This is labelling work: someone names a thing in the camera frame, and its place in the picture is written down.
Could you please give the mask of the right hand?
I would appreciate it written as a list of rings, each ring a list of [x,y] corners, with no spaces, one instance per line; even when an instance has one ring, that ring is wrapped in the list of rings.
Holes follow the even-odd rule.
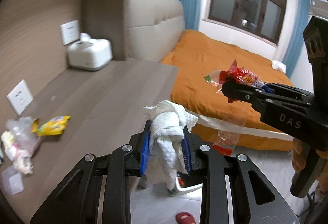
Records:
[[[296,138],[292,141],[293,149],[292,149],[292,167],[295,172],[300,172],[306,166],[306,159],[302,153],[303,145],[302,142]],[[328,167],[327,167],[327,151],[322,152],[320,150],[316,150],[316,153],[326,160],[325,165],[321,171],[321,174],[317,177],[318,188],[322,193],[327,193],[328,189]]]

